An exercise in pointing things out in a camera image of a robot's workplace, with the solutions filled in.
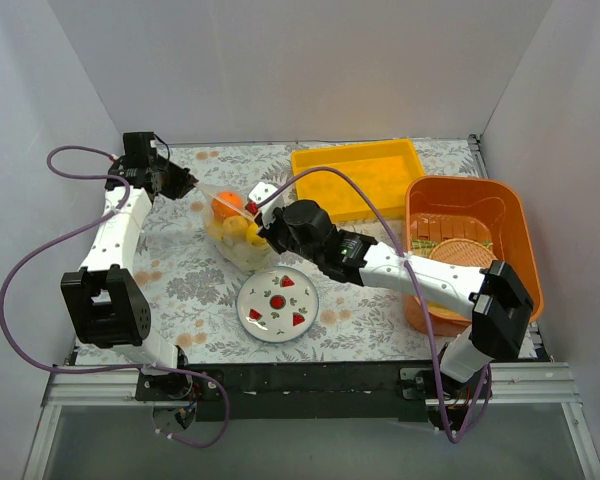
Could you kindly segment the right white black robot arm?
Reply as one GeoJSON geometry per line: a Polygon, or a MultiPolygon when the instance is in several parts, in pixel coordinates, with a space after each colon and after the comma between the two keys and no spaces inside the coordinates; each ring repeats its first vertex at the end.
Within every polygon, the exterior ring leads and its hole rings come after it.
{"type": "Polygon", "coordinates": [[[470,326],[445,347],[432,373],[440,395],[459,395],[491,361],[518,358],[533,300],[508,263],[468,267],[399,252],[371,236],[337,228],[312,200],[282,206],[257,198],[248,209],[256,216],[259,236],[276,252],[292,252],[336,282],[418,296],[469,319],[470,326]]]}

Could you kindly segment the clear zip top bag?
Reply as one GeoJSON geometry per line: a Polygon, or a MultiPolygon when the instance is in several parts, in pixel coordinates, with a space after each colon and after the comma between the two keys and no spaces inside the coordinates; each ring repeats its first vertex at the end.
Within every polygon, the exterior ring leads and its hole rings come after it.
{"type": "Polygon", "coordinates": [[[271,248],[257,235],[258,225],[246,209],[247,197],[229,187],[197,184],[205,200],[203,226],[220,254],[243,273],[268,266],[271,248]]]}

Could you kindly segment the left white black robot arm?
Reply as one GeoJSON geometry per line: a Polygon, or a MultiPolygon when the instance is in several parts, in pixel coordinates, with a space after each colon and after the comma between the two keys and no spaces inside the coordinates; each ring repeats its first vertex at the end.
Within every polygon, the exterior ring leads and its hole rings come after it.
{"type": "Polygon", "coordinates": [[[142,226],[155,198],[180,199],[197,183],[189,169],[159,154],[162,142],[153,132],[123,135],[123,155],[108,173],[129,185],[106,181],[107,220],[98,227],[79,270],[63,275],[61,292],[80,342],[114,350],[153,375],[157,366],[166,367],[158,387],[180,400],[193,386],[191,373],[181,367],[184,352],[152,327],[149,303],[132,275],[142,226]]]}

